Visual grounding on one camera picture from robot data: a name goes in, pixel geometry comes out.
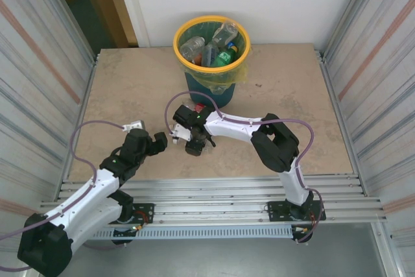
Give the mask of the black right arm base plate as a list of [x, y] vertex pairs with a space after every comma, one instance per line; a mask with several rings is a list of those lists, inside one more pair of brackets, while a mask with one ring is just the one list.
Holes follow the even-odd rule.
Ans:
[[320, 213], [320, 203], [312, 201], [306, 208], [296, 206], [288, 201], [271, 201], [266, 204], [270, 222], [296, 221], [311, 222], [317, 220]]

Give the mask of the dark label bottle blue cap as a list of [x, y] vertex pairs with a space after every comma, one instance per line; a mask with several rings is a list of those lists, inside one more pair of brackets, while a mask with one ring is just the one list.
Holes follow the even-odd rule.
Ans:
[[202, 51], [202, 67], [211, 67], [211, 64], [217, 57], [217, 46], [213, 43], [208, 43]]

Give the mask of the wooden door frame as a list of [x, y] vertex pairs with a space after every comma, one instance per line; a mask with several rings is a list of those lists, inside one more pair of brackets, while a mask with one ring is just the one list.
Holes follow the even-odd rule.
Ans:
[[124, 0], [65, 2], [94, 53], [104, 48], [139, 46]]

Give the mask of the aluminium rail frame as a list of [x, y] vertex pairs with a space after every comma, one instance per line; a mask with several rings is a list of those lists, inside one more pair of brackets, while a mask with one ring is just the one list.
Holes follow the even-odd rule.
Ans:
[[[305, 183], [322, 195], [327, 223], [386, 220], [380, 200], [364, 194], [357, 175], [311, 175]], [[285, 198], [277, 176], [129, 180], [121, 189], [137, 203], [153, 203], [153, 223], [162, 226], [267, 223], [267, 202]]]

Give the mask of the clear bottle green cap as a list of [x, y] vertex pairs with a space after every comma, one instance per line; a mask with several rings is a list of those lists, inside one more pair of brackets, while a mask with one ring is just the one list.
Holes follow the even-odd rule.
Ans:
[[239, 29], [234, 22], [225, 21], [214, 33], [212, 41], [218, 47], [228, 45], [239, 33]]

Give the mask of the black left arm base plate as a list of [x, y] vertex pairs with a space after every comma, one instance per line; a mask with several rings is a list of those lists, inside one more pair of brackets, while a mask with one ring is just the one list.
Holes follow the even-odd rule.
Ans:
[[154, 219], [155, 204], [133, 203], [132, 216], [127, 221], [116, 220], [111, 224], [152, 224]]

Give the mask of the square clear bottle white cap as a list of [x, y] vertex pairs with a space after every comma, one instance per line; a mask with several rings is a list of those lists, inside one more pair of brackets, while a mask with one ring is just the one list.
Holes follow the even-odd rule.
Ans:
[[191, 141], [186, 141], [182, 138], [173, 138], [172, 142], [191, 156], [205, 155], [213, 149], [213, 146], [208, 140], [192, 139]]

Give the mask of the clear ribbed bottle white cap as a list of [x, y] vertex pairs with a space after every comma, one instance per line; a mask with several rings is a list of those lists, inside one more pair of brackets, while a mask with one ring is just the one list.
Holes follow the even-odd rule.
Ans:
[[194, 36], [180, 47], [179, 52], [186, 60], [192, 61], [202, 52], [204, 46], [205, 39], [200, 36]]

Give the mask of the green plastic soda bottle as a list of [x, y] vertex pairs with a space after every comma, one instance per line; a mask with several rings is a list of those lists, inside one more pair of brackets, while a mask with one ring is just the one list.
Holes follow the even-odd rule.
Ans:
[[238, 50], [236, 46], [231, 46], [230, 48], [221, 51], [216, 59], [214, 59], [211, 67], [224, 67], [230, 65], [232, 62], [234, 62], [237, 56], [237, 52]]

